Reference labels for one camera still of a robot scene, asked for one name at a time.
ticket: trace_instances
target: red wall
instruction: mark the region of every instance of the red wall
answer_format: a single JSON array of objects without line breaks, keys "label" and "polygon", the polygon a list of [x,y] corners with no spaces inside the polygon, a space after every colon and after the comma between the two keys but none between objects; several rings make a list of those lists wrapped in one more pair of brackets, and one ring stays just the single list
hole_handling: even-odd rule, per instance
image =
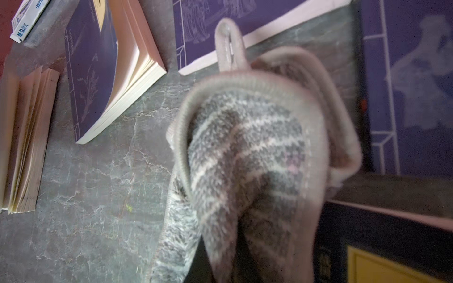
[{"label": "red wall", "polygon": [[0,0],[0,77],[3,74],[5,58],[10,53],[14,40],[10,39],[12,32],[11,19],[19,9],[22,0]]}]

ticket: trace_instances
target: yellow object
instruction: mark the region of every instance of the yellow object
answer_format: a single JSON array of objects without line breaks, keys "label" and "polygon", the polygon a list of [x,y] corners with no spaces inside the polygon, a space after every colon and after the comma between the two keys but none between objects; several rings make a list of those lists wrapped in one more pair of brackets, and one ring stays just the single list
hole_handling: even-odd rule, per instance
[{"label": "yellow object", "polygon": [[347,247],[348,283],[444,283],[378,255]]},{"label": "yellow object", "polygon": [[106,0],[93,0],[93,4],[94,10],[96,11],[99,30],[102,31],[102,25],[104,24],[104,16],[106,14]]}]

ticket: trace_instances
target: striped knit fabric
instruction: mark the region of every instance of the striped knit fabric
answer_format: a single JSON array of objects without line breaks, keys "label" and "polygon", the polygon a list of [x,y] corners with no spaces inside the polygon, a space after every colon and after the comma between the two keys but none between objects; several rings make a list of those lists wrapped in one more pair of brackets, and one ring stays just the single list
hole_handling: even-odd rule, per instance
[{"label": "striped knit fabric", "polygon": [[194,86],[167,132],[176,165],[153,283],[183,282],[201,237],[215,281],[237,282],[247,273],[235,265],[239,225],[263,282],[313,282],[326,189],[334,194],[361,165],[354,126],[320,61],[282,47],[252,70],[241,39],[233,21],[219,23],[226,72]]},{"label": "striped knit fabric", "polygon": [[151,281],[182,282],[201,233],[214,278],[228,282],[241,219],[263,280],[282,282],[306,166],[303,129],[281,106],[230,91],[202,104],[190,136],[194,210],[173,178]]}]

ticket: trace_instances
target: line drawing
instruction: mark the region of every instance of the line drawing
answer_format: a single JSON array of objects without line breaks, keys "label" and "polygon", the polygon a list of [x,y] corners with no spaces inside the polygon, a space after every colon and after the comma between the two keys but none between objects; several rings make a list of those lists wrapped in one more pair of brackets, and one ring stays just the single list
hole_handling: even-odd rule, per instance
[{"label": "line drawing", "polygon": [[96,71],[94,69],[91,69],[91,67],[92,66],[90,65],[88,68],[86,78],[81,77],[77,79],[78,82],[83,82],[85,84],[85,87],[87,88],[87,93],[85,95],[80,92],[80,98],[82,98],[85,102],[85,107],[83,108],[83,114],[80,118],[80,123],[83,123],[88,113],[90,113],[90,105],[93,103],[94,95],[96,95],[97,93],[97,81],[99,80],[99,76],[96,76]]},{"label": "line drawing", "polygon": [[390,139],[395,139],[393,133],[388,134],[381,142],[371,144],[372,146],[379,148],[379,164],[380,164],[379,169],[380,169],[381,175],[384,175],[386,173],[386,160],[385,160],[385,156],[384,156],[384,146]]},{"label": "line drawing", "polygon": [[[71,45],[69,43],[69,38],[67,35],[67,29],[64,30],[64,38],[67,41],[67,46],[68,46],[68,53],[71,54]],[[72,65],[71,65],[71,55],[68,56],[67,58],[67,65],[69,65],[69,69],[71,70],[71,83],[72,83],[72,90],[69,92],[74,99],[74,106],[76,108],[76,118],[77,118],[77,123],[73,126],[73,131],[76,136],[76,139],[80,139],[80,127],[79,127],[79,115],[78,115],[78,110],[77,110],[77,101],[76,101],[76,92],[74,90],[74,78],[72,77]]]},{"label": "line drawing", "polygon": [[244,17],[257,8],[256,0],[217,0],[219,6],[211,8],[210,3],[214,6],[212,1],[214,0],[177,0],[173,3],[173,10],[181,15],[183,43],[176,49],[180,68],[187,66],[186,43],[202,43],[213,36],[208,31],[209,26],[217,24],[224,17]]},{"label": "line drawing", "polygon": [[384,0],[379,1],[379,6],[381,10],[381,24],[382,24],[382,38],[384,39],[384,56],[386,60],[386,81],[387,81],[387,90],[389,95],[389,108],[390,108],[390,120],[392,123],[393,131],[393,152],[395,154],[395,171],[396,175],[401,175],[400,170],[400,152],[398,149],[398,135],[396,133],[396,118],[395,118],[395,105],[393,102],[393,88],[392,88],[392,78],[390,73],[390,52],[389,52],[389,39],[387,36],[387,23],[386,23],[386,11],[384,6]]},{"label": "line drawing", "polygon": [[418,45],[391,69],[393,87],[404,95],[403,126],[453,128],[452,27],[444,15],[426,15],[419,27]]}]

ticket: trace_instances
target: marble countertop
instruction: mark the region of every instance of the marble countertop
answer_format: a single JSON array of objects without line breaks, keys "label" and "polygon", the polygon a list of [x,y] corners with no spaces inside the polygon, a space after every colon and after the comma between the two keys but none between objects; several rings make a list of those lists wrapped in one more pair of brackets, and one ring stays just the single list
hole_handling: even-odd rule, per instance
[{"label": "marble countertop", "polygon": [[[141,0],[168,74],[86,145],[74,143],[63,30],[77,0],[50,1],[6,64],[20,75],[39,65],[61,72],[37,208],[0,214],[0,282],[146,282],[163,224],[173,156],[165,131],[191,86],[218,72],[177,72],[170,0]],[[358,124],[352,7],[287,30],[248,50],[253,59],[277,46],[300,45],[332,75]]]}]

